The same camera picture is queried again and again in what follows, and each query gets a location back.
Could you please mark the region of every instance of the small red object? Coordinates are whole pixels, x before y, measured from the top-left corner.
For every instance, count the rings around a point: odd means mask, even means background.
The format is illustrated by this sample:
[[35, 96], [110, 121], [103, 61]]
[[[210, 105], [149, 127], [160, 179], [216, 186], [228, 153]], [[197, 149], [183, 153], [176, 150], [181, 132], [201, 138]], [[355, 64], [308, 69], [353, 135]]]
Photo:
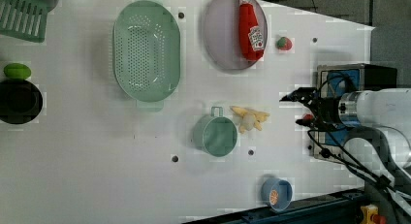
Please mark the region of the small red object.
[[286, 37], [280, 38], [277, 42], [277, 48], [280, 50], [290, 50], [293, 47], [293, 42]]
[[257, 61], [263, 56], [265, 46], [251, 1], [239, 0], [238, 36], [242, 55], [249, 61]]
[[306, 114], [302, 119], [303, 120], [313, 120], [314, 116], [312, 114]]
[[387, 219], [385, 218], [385, 216], [381, 216], [378, 214], [372, 215], [371, 220], [375, 222], [375, 224], [387, 224]]

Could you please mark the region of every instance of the small blue bowl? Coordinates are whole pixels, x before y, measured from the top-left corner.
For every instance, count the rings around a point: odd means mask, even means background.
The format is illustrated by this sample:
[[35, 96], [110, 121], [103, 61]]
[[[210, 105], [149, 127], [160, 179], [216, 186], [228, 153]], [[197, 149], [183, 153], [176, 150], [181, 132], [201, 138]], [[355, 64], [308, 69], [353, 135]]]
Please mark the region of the small blue bowl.
[[[275, 204], [273, 204], [269, 200], [271, 192], [274, 191], [276, 191], [278, 194]], [[293, 188], [291, 187], [291, 184], [286, 180], [279, 178], [269, 178], [263, 184], [263, 187], [261, 189], [261, 198], [265, 204], [271, 206], [275, 211], [282, 211], [291, 203], [291, 199], [293, 198]]]

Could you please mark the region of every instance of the white table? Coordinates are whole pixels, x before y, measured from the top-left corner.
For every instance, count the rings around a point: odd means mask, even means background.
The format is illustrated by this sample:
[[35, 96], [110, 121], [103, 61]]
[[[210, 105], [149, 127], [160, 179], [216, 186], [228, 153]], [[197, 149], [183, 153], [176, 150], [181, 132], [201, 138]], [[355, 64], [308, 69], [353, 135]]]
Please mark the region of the white table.
[[[294, 123], [306, 110], [278, 100], [312, 84], [317, 65], [368, 62], [372, 28], [261, 2], [264, 61], [229, 74], [211, 63], [202, 41], [199, 19], [210, 0], [164, 0], [181, 30], [181, 81], [161, 112], [146, 113], [111, 66], [113, 23], [133, 0], [61, 1], [43, 44], [0, 38], [0, 67], [30, 66], [46, 101], [34, 122], [0, 124], [0, 223], [186, 222], [262, 206], [267, 176], [289, 180], [294, 200], [364, 185], [342, 166], [309, 157]], [[274, 49], [283, 35], [295, 43], [288, 53]], [[223, 159], [193, 147], [201, 116], [222, 106], [232, 117], [231, 105], [271, 118]]]

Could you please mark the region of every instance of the lime green object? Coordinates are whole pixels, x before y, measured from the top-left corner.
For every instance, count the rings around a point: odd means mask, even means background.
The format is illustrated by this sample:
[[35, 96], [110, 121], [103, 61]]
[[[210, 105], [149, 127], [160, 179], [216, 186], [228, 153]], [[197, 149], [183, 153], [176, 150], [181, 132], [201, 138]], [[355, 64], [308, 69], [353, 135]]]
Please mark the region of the lime green object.
[[233, 151], [237, 143], [237, 128], [233, 121], [223, 116], [223, 108], [212, 107], [211, 115], [206, 115], [194, 127], [194, 143], [203, 151], [223, 157]]
[[41, 43], [45, 40], [47, 2], [0, 0], [0, 34]]
[[4, 74], [12, 80], [27, 80], [31, 76], [31, 70], [26, 65], [12, 63], [4, 68]]
[[143, 109], [160, 111], [180, 78], [180, 32], [172, 14], [152, 1], [130, 4], [115, 23], [113, 48], [121, 88]]

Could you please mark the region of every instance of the teal cup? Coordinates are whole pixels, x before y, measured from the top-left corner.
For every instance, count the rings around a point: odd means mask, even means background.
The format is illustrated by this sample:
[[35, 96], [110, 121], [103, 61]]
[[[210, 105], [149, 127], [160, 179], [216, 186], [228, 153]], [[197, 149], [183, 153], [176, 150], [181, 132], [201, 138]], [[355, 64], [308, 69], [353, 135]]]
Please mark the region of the teal cup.
[[237, 143], [237, 129], [233, 121], [223, 116], [223, 108], [212, 107], [194, 127], [196, 147], [215, 156], [223, 157], [233, 151]]
[[293, 188], [291, 184], [279, 178], [269, 178], [261, 189], [261, 198], [275, 211], [282, 211], [291, 203]]

